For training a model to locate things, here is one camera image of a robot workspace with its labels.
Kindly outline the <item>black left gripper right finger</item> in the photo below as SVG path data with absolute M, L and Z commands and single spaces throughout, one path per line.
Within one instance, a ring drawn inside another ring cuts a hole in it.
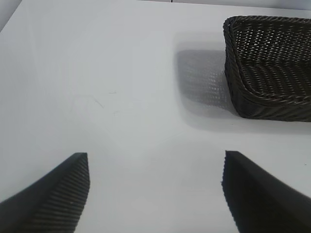
M 241 233 L 309 233 L 311 199 L 238 151 L 226 151 L 222 188 Z

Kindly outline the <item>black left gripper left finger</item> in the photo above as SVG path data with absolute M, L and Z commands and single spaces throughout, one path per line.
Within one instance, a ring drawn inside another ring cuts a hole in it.
M 0 204 L 2 233 L 72 233 L 90 189 L 88 156 L 75 153 Z

